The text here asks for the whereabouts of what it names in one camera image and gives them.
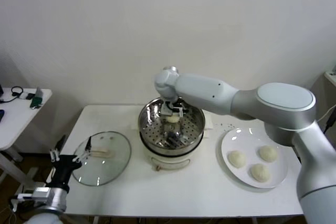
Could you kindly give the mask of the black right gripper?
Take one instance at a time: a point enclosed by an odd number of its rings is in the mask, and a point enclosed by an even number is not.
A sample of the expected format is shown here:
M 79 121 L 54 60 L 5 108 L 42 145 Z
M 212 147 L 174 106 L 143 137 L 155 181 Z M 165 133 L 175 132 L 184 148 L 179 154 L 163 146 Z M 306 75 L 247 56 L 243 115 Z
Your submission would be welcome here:
M 167 108 L 171 110 L 173 113 L 178 113 L 179 117 L 183 117 L 185 113 L 189 112 L 189 105 L 181 98 L 178 98 L 176 102 L 168 102 Z M 162 118 L 166 120 L 168 115 L 166 113 L 162 113 Z

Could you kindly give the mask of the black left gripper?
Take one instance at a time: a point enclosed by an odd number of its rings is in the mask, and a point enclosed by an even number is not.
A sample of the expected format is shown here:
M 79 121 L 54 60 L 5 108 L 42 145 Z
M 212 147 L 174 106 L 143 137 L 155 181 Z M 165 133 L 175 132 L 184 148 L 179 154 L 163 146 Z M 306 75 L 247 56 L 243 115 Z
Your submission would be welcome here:
M 74 170 L 82 166 L 82 161 L 91 154 L 91 136 L 82 142 L 75 150 L 74 155 L 59 155 L 66 141 L 66 135 L 56 143 L 53 149 L 49 150 L 50 159 L 55 168 L 55 173 L 49 183 L 50 188 L 69 189 L 68 183 Z

